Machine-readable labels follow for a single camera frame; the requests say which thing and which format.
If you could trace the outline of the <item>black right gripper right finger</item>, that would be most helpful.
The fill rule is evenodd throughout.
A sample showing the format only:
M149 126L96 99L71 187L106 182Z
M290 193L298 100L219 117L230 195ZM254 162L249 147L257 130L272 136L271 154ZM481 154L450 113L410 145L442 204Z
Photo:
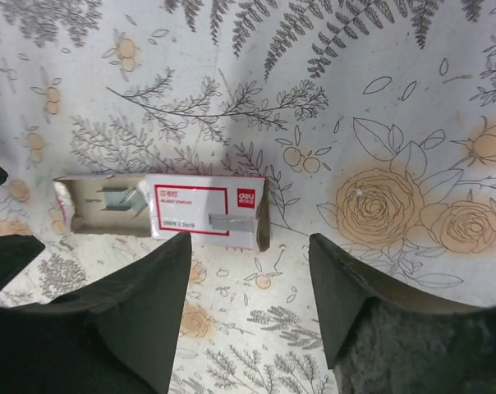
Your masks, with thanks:
M341 393L496 393L496 305L418 290L320 234L310 237L309 265Z

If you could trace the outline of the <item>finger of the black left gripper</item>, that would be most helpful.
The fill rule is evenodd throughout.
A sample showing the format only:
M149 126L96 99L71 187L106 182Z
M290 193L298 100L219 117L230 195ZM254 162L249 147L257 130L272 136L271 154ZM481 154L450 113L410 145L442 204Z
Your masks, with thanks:
M0 236L0 291L44 250L34 236Z

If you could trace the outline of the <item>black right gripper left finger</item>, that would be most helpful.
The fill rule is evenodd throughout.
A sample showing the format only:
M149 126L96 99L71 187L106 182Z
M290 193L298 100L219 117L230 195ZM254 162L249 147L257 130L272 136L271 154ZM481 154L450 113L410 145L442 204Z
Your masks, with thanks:
M0 306L0 393L165 393L191 236L47 304Z

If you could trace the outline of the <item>staple strip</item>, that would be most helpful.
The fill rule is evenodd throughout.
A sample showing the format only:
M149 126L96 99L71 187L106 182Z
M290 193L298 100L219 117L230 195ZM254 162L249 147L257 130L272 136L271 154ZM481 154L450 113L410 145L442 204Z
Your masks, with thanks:
M98 190L105 200L104 211L127 212L133 211L134 217L138 217L147 207L145 197L136 189L105 187Z

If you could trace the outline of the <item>red white staple box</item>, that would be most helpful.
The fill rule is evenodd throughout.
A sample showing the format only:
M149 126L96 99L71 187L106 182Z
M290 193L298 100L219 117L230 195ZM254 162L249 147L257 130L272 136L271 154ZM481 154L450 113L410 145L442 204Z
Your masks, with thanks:
M136 188L148 204L133 211L104 211L105 187ZM265 176L117 174L62 176L53 188L65 228L166 240L188 232L199 244L264 252L270 246L269 179Z

